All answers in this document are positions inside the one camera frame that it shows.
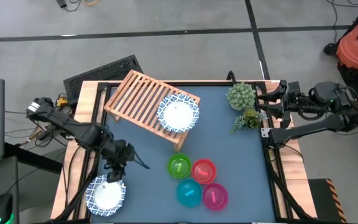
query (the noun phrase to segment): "plastic cup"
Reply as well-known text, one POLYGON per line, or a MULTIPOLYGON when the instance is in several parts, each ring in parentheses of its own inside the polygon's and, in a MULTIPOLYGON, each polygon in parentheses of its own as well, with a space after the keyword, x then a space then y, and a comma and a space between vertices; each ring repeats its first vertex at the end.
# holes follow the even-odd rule
POLYGON ((175 154, 168 161, 168 171, 174 178, 185 178, 190 174, 191 161, 184 154, 175 154))
POLYGON ((177 199, 186 207, 194 207, 201 202, 203 189, 192 179, 183 180, 177 188, 177 199))
POLYGON ((216 168, 209 159, 199 159, 193 164, 191 175, 200 184, 210 184, 216 177, 216 168))
POLYGON ((209 184, 203 191, 203 202, 211 210, 220 211, 227 205, 229 195, 220 184, 209 184))

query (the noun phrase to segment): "blue tabletop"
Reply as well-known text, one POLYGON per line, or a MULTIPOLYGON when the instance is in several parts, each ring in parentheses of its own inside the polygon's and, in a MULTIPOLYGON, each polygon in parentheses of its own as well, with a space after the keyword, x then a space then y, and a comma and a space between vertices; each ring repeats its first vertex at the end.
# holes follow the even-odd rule
MULTIPOLYGON (((91 222, 274 222, 260 131, 242 129, 229 133, 234 118, 241 112, 230 107, 226 99, 228 86, 180 88, 201 98, 200 119, 190 130, 181 152, 192 162, 210 159, 215 163, 214 182, 227 189, 227 207, 214 212, 202 202, 193 208, 181 205, 176 198, 181 180, 170 177, 167 170, 167 162, 175 153, 173 143, 124 119, 116 123, 108 117, 106 124, 114 138, 133 144, 151 169, 128 162, 122 208, 107 218, 92 215, 91 222)), ((108 173, 104 164, 101 160, 99 175, 108 173)))

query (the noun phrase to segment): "blue and white plate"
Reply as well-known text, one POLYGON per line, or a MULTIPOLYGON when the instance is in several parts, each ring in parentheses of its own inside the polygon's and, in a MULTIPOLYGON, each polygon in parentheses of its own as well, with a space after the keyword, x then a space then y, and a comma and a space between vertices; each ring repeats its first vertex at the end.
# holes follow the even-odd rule
POLYGON ((107 183, 107 175, 100 175, 86 189, 86 206, 95 215, 109 217, 122 207, 125 193, 126 187, 122 180, 107 183))
POLYGON ((197 103, 182 93, 166 96, 158 106, 157 117, 168 131, 183 133, 198 121, 200 109, 197 103))

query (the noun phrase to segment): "computer mouse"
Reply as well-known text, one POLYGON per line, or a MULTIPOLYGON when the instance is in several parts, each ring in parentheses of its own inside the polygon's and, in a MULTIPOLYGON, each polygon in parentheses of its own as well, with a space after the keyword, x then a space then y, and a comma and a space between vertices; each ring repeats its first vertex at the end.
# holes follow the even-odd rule
POLYGON ((10 193, 0 195, 0 224, 11 219, 13 209, 13 196, 10 193))

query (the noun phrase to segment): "gray floor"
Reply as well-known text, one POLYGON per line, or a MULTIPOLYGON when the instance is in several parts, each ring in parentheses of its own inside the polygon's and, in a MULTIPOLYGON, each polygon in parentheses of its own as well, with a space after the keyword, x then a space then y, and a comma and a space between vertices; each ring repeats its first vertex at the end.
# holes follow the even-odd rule
MULTIPOLYGON (((332 6, 325 0, 251 3, 257 27, 331 26, 334 22, 332 6)), ((338 7, 337 13, 337 24, 347 25, 358 15, 358 8, 338 7)), ((94 6, 82 4, 76 12, 66 12, 56 1, 0 0, 0 37, 228 28, 250 28, 244 1, 99 0, 94 6)), ((333 41, 333 30, 259 35, 271 79, 299 80, 304 91, 316 82, 343 82, 336 59, 321 53, 333 41)), ((262 79, 252 33, 0 42, 6 108, 23 111, 35 97, 55 98, 64 91, 65 78, 130 54, 136 55, 145 73, 158 79, 220 79, 229 70, 237 78, 262 79)), ((6 116, 7 131, 31 127, 23 116, 6 116)), ((306 123, 293 116, 297 125, 306 123)), ((7 138, 11 143, 23 140, 7 138)), ((358 223, 358 134, 320 133, 301 138, 300 145, 308 177, 332 179, 348 221, 358 223)), ((62 149, 55 143, 34 151, 55 158, 62 149)), ((29 170, 21 166, 20 174, 29 170)), ((22 223, 49 218, 57 181, 57 175, 41 173, 23 179, 22 223)))

